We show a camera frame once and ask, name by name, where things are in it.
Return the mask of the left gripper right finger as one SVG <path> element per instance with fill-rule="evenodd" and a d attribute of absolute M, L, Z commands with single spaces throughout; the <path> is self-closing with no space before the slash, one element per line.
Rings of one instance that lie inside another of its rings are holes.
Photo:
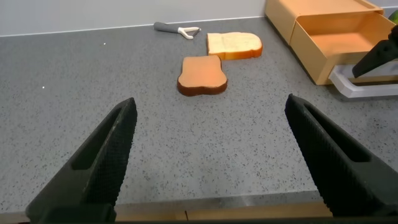
<path fill-rule="evenodd" d="M 303 98 L 290 94 L 285 115 L 334 216 L 397 215 L 397 171 Z"/>

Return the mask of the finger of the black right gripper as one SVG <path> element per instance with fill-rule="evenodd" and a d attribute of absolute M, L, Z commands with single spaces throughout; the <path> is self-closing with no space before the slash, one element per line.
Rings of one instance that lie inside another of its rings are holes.
<path fill-rule="evenodd" d="M 397 26 L 391 29 L 388 39 L 379 41 L 353 68 L 358 78 L 397 58 Z"/>

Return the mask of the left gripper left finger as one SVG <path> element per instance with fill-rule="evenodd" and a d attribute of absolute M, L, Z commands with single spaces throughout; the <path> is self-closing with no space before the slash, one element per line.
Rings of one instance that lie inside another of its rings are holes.
<path fill-rule="evenodd" d="M 118 103 L 25 210 L 31 222 L 114 222 L 137 109 Z"/>

